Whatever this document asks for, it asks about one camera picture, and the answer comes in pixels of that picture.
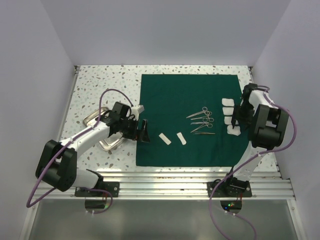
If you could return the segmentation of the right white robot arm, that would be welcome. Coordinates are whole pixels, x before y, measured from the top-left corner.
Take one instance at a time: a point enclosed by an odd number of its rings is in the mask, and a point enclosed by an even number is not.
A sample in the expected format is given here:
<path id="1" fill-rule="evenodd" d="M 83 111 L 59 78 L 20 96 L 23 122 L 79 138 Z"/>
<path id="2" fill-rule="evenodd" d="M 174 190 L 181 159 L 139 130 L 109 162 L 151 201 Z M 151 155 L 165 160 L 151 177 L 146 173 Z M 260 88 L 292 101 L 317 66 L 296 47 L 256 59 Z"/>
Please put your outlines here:
<path id="1" fill-rule="evenodd" d="M 227 196 L 247 191 L 259 162 L 284 140 L 289 114 L 272 102 L 268 91 L 265 86 L 249 83 L 244 86 L 241 104 L 234 107 L 231 126 L 235 128 L 236 123 L 246 126 L 248 146 L 222 184 Z"/>

